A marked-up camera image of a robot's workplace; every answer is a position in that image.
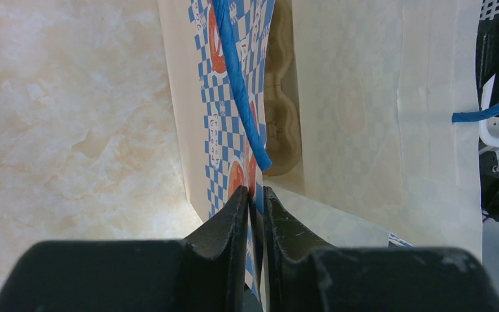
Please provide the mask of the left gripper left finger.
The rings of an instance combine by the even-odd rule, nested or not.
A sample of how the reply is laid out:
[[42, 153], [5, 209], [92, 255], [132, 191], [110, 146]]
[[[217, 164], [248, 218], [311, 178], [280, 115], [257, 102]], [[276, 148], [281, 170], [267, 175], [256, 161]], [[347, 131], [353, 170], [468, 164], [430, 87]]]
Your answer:
[[0, 290], [0, 311], [241, 311], [248, 189], [177, 240], [48, 240]]

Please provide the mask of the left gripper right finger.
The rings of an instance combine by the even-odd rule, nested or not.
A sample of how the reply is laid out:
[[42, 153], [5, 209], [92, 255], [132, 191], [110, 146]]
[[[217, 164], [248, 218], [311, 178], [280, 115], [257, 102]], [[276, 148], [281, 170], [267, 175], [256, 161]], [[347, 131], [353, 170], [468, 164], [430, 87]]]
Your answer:
[[482, 264], [459, 248], [339, 248], [264, 188], [269, 311], [499, 311]]

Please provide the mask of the patterned paper takeout bag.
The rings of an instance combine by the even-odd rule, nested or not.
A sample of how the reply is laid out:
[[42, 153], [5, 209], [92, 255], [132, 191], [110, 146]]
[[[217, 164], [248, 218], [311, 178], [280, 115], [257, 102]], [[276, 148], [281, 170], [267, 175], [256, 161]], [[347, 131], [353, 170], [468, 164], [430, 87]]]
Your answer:
[[205, 223], [248, 189], [244, 285], [269, 311], [265, 187], [336, 247], [459, 248], [484, 267], [480, 125], [453, 121], [480, 106], [481, 1], [287, 1], [294, 60], [282, 87], [301, 158], [267, 176], [275, 2], [158, 3], [188, 201]]

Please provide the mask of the brown pulp cup carrier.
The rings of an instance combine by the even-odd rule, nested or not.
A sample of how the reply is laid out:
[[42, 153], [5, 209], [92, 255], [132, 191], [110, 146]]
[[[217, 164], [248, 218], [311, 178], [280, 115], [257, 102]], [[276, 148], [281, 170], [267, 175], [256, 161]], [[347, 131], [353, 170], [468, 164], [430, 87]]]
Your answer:
[[272, 165], [267, 176], [291, 171], [301, 158], [300, 117], [296, 104], [284, 93], [282, 79], [294, 60], [292, 9], [276, 1], [268, 36], [264, 74], [266, 151]]

